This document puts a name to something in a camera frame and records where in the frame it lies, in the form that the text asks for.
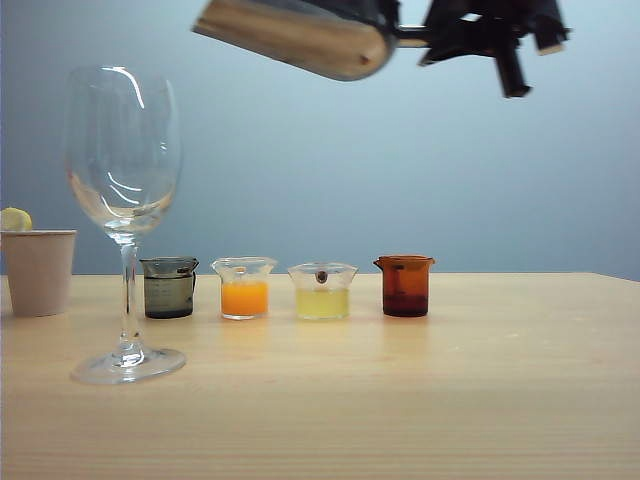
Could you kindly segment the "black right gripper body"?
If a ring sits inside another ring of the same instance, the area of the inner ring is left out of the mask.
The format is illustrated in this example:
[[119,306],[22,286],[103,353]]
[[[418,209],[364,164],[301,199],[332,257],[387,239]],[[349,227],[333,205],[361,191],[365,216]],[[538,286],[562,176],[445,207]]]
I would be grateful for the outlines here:
[[531,87],[520,66],[520,39],[532,35],[539,55],[564,49],[570,30],[557,1],[489,1],[481,18],[482,55],[494,60],[505,98],[520,98]]

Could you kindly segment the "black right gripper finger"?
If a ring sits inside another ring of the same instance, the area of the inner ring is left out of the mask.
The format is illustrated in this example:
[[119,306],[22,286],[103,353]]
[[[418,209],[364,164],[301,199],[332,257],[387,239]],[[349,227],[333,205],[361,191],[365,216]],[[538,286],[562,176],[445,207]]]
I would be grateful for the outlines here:
[[424,19],[425,26],[447,26],[468,14],[479,14],[481,6],[472,0],[433,0]]
[[456,57],[493,57],[494,54],[489,27],[484,20],[457,19],[443,30],[430,34],[427,52],[418,65],[426,67]]

